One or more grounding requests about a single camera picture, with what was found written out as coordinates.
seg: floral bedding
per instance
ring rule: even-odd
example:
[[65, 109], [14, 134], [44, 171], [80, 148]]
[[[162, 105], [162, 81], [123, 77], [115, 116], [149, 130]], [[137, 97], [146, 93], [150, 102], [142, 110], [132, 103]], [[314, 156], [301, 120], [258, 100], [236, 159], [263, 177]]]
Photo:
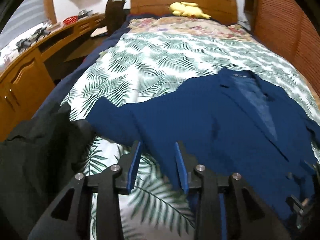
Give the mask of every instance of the floral bedding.
[[[227, 67], [251, 70], [283, 87], [310, 118], [320, 123], [309, 88], [288, 61], [253, 41], [237, 25], [224, 27], [205, 20], [175, 19], [174, 23], [171, 17], [132, 21], [132, 31], [122, 35], [115, 47], [102, 52], [64, 99], [63, 103], [71, 105], [70, 119], [85, 118], [101, 96], [116, 106], [142, 102], [175, 91], [190, 77], [216, 74]], [[79, 171], [97, 174], [129, 151], [127, 146], [96, 138], [86, 159], [78, 164]], [[95, 194], [91, 239], [96, 238], [96, 199]], [[119, 203], [126, 240], [193, 239], [194, 217], [186, 197], [171, 190], [149, 155], [141, 158], [132, 193], [120, 195]]]

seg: leaf-patterned bed sheet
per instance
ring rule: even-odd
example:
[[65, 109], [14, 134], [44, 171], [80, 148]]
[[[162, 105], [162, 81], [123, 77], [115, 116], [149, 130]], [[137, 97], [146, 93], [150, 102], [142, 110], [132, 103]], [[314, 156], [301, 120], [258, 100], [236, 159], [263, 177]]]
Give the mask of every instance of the leaf-patterned bed sheet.
[[[116, 106], [142, 102], [175, 91], [188, 78], [216, 74], [222, 67], [251, 70], [284, 88], [310, 118], [320, 123], [310, 90], [282, 57], [254, 42], [184, 33], [122, 35], [115, 47], [101, 53], [85, 71], [63, 103], [71, 105], [71, 120], [83, 119], [99, 97]], [[96, 138], [87, 158], [78, 164], [79, 171], [86, 175], [102, 172], [129, 151], [129, 147]], [[96, 237], [96, 200], [95, 194], [91, 239]], [[129, 196], [120, 195], [119, 202], [125, 239], [193, 239], [194, 219], [185, 196], [171, 190], [151, 156], [142, 156], [134, 189]]]

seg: black garment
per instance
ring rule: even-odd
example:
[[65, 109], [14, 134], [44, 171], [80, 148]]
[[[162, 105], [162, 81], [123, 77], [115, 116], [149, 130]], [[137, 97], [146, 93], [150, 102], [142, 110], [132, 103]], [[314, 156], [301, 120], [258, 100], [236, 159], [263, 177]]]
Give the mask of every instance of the black garment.
[[46, 105], [0, 143], [0, 232], [27, 239], [57, 193], [77, 171], [92, 134], [70, 122], [70, 105]]

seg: red basket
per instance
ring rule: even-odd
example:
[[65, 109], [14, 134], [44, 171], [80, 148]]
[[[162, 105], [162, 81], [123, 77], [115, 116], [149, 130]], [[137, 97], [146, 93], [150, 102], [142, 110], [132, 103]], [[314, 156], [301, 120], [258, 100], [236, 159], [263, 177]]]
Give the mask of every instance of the red basket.
[[77, 20], [78, 20], [77, 16], [71, 16], [71, 17], [68, 17], [67, 19], [65, 19], [63, 21], [63, 23], [64, 23], [64, 25], [69, 25], [69, 24], [75, 23]]

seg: wooden headboard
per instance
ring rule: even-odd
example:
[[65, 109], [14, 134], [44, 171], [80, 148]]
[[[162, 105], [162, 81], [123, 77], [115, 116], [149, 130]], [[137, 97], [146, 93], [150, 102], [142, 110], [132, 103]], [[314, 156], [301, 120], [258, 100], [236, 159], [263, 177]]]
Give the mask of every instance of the wooden headboard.
[[236, 0], [131, 0], [130, 13], [170, 14], [168, 7], [174, 2], [195, 2], [204, 13], [225, 25], [238, 22]]

